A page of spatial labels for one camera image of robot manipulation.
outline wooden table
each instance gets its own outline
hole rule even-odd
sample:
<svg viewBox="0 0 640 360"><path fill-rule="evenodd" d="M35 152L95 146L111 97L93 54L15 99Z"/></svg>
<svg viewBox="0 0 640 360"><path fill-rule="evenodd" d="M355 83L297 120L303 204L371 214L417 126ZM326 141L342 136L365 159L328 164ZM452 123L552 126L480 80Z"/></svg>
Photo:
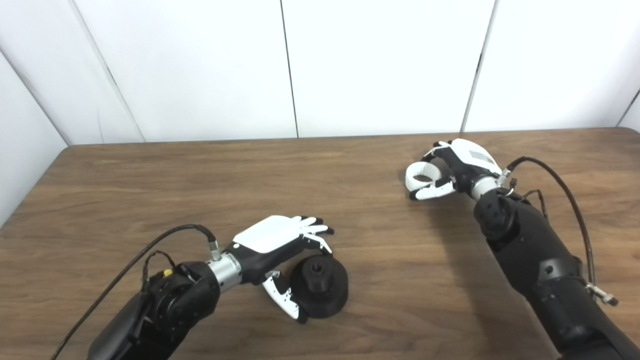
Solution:
<svg viewBox="0 0 640 360"><path fill-rule="evenodd" d="M48 359L113 276L159 233L200 223L225 246L272 214L319 216L336 229L326 239L349 272L344 310L298 325L261 287L238 286L172 359L555 359L480 235L474 202L460 194L407 199L406 166L434 141L456 137L70 147L0 231L0 359ZM485 146L502 166L526 154L563 176L586 218L599 283L621 300L606 311L640 343L640 135L611 128L461 137ZM553 179L534 165L514 176L521 192L544 191L554 229L584 258L574 215ZM196 232L158 248L177 261L208 255ZM61 359L84 359L140 277L137 266Z"/></svg>

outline white wall panel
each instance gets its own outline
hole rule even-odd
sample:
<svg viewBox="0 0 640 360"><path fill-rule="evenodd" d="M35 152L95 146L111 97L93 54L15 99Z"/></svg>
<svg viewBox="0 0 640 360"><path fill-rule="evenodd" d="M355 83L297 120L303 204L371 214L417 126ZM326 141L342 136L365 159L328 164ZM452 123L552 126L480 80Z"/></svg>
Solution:
<svg viewBox="0 0 640 360"><path fill-rule="evenodd" d="M295 137L278 0L76 0L150 141Z"/></svg>
<svg viewBox="0 0 640 360"><path fill-rule="evenodd" d="M283 0L300 136L457 131L493 0Z"/></svg>
<svg viewBox="0 0 640 360"><path fill-rule="evenodd" d="M615 126L638 44L637 0L502 0L466 130Z"/></svg>
<svg viewBox="0 0 640 360"><path fill-rule="evenodd" d="M67 0L0 0L0 48L71 143L142 140Z"/></svg>
<svg viewBox="0 0 640 360"><path fill-rule="evenodd" d="M630 127L640 132L640 99L636 99L631 105L622 122L620 122L620 126Z"/></svg>
<svg viewBox="0 0 640 360"><path fill-rule="evenodd" d="M65 147L0 55L0 226Z"/></svg>

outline wire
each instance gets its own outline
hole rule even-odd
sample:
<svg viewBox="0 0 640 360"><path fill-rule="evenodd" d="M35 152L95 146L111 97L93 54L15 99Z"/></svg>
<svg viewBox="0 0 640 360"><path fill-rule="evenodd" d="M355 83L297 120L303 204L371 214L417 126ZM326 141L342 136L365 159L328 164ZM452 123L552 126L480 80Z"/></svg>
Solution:
<svg viewBox="0 0 640 360"><path fill-rule="evenodd" d="M552 169L549 165L545 164L544 162L536 158L530 158L528 156L522 156L520 158L517 158L507 166L507 170L512 172L518 165L520 165L525 161L535 163L540 167L544 168L556 180L556 182L558 183L558 185L560 185L562 190L564 190L564 193L566 194L567 198L569 199L569 202L571 203L573 212L575 213L575 218L578 220L580 231L582 232L582 239L584 240L584 250L587 254L587 270L588 270L589 282L595 285L596 274L595 274L595 266L593 264L593 251L591 250L591 240L589 239L589 232L587 231L587 225L584 223L582 213L580 212L578 203L575 201L575 197L571 193L571 190L569 190L569 187L564 183L562 178L560 178L560 175L558 175L557 172L555 172L554 169Z"/></svg>
<svg viewBox="0 0 640 360"><path fill-rule="evenodd" d="M547 206L545 205L545 198L542 196L542 191L540 189L537 190L531 190L529 192L527 192L526 194L524 194L524 196L522 197L522 200L526 199L529 197L529 195L533 194L533 193L538 193L538 198L540 199L540 208L542 210L542 216L545 217L545 219L549 220L549 214L547 213Z"/></svg>
<svg viewBox="0 0 640 360"><path fill-rule="evenodd" d="M53 355L51 356L50 360L56 360L58 358L58 356L60 355L60 352L62 351L62 349L65 348L65 346L67 345L67 343L69 342L71 337L74 335L74 333L78 330L78 328L80 328L80 325L82 325L84 323L84 321L91 315L93 310L95 310L95 308L98 307L98 305L102 302L102 300L104 300L104 298L111 291L111 289L113 289L114 286L116 286L116 284L118 284L118 282L124 277L124 275L133 267L133 265L135 265L146 253L148 253L149 250L151 250L152 247L156 246L160 241L162 241L167 236L169 236L169 235L171 235L173 233L177 233L178 231L187 230L187 229L194 229L194 230L200 231L201 233L205 234L206 237L207 237L207 241L208 242L216 241L215 236L213 236L212 232L209 229L207 229L206 227L204 227L202 225L196 225L196 224L187 224L187 225L177 226L177 227L174 227L173 229L167 230L164 233L160 234L160 236L158 236L153 241L151 241L137 255L135 255L133 257L133 259L131 259L131 261L127 264L127 266L125 266L120 271L120 273L118 273L118 275L116 275L116 277L113 278L113 280L109 283L109 285L107 285L107 287L100 294L100 296L98 296L98 298L95 299L93 304L87 309L87 311L84 313L84 315L80 317L80 319L76 322L76 324L71 328L71 330L69 330L67 335L62 339L62 341L60 342L60 345L58 345L58 348L53 353Z"/></svg>

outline cable connector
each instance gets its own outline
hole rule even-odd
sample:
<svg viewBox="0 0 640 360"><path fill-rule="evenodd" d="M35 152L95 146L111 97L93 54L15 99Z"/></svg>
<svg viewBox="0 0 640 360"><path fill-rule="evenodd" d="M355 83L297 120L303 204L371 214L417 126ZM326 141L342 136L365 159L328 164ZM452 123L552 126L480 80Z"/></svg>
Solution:
<svg viewBox="0 0 640 360"><path fill-rule="evenodd" d="M496 183L498 183L499 186L502 186L502 184L504 184L504 182L507 181L507 177L509 177L509 175L511 175L511 170L509 170L508 168L505 168L500 174L500 176L498 177L498 180L496 181Z"/></svg>
<svg viewBox="0 0 640 360"><path fill-rule="evenodd" d="M586 288L592 294L600 298L603 304L617 306L620 303L620 301L618 301L618 299L616 299L616 297L613 296L613 294L605 292L603 289L600 289L598 286L595 286L590 282L587 282Z"/></svg>
<svg viewBox="0 0 640 360"><path fill-rule="evenodd" d="M213 261L220 261L222 255L220 254L220 248L218 247L218 241L213 240L209 242L209 250L211 250L211 259Z"/></svg>

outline prosthetic hand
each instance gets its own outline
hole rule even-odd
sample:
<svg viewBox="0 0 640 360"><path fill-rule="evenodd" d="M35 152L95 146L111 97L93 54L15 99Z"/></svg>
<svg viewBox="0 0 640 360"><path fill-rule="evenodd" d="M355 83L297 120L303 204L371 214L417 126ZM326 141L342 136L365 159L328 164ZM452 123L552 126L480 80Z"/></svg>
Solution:
<svg viewBox="0 0 640 360"><path fill-rule="evenodd" d="M263 284L287 314L305 322L305 310L274 269L304 249L317 249L324 256L311 257L304 265L314 265L316 270L319 262L329 266L312 275L322 280L331 270L340 270L331 267L337 262L319 234L333 234L333 229L320 218L283 216L249 227L222 252L211 234L212 259L172 262L171 269L152 276L91 344L88 359L168 359L189 330L214 312L220 294L238 284Z"/></svg>
<svg viewBox="0 0 640 360"><path fill-rule="evenodd" d="M442 158L447 169L433 163ZM590 266L587 282L580 259L569 253L543 216L525 197L514 192L515 182L502 184L521 162L539 164L563 187L578 216L588 244L582 216L568 187L548 165L519 158L501 171L480 145L463 139L437 142L422 161L406 171L412 200L463 192L476 201L474 217L510 285L530 303L561 359L640 359L640 350L615 326L595 302L618 301L595 286ZM443 176L443 171L450 175ZM418 181L428 176L431 181ZM588 260L591 257L590 245Z"/></svg>

